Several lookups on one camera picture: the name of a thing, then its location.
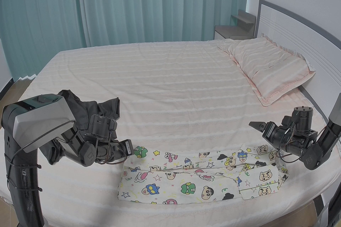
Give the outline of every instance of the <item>bed sheet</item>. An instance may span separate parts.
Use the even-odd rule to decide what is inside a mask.
[[[260,104],[240,68],[218,49],[228,40],[157,42],[83,48],[58,53],[21,99],[70,89],[81,100],[119,97],[119,140],[179,154],[264,144],[250,121],[275,121],[297,105],[312,106],[294,89],[268,107]],[[325,123],[314,111],[312,129]],[[3,141],[0,147],[3,152]],[[340,174],[337,150],[317,170],[288,164],[279,192],[261,198],[206,204],[155,205],[117,199],[122,165],[84,168],[67,158],[49,165],[39,152],[40,199],[52,226],[260,226],[309,202]],[[0,194],[10,200],[4,157]]]

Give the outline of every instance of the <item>cartoon print shirt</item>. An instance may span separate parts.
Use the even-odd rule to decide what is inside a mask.
[[[124,163],[118,199],[190,204],[272,194],[288,177],[276,155],[268,145],[197,156],[138,146]]]

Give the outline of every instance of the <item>bed frame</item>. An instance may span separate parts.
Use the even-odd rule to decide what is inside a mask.
[[[341,93],[341,41],[302,16],[265,0],[259,0],[255,37],[262,34],[278,45],[302,54],[316,69],[315,75],[299,89],[327,123],[327,116]],[[327,196],[322,193],[324,208],[315,226],[332,226],[335,218],[339,218],[341,199],[332,196],[341,192],[340,181],[326,190],[329,190]]]

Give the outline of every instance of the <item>pillow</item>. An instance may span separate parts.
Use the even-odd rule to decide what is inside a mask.
[[[241,68],[263,106],[271,105],[315,73],[302,55],[277,46],[267,37],[236,40],[220,49]]]

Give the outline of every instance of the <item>black garment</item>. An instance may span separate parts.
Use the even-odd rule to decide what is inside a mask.
[[[62,90],[58,95],[63,96],[69,106],[73,116],[76,119],[76,127],[81,136],[89,133],[89,120],[93,114],[98,114],[114,120],[120,117],[120,100],[117,98],[97,103],[96,101],[83,102],[70,90]],[[40,147],[48,162],[53,165],[64,156],[64,150],[61,144],[53,139]]]

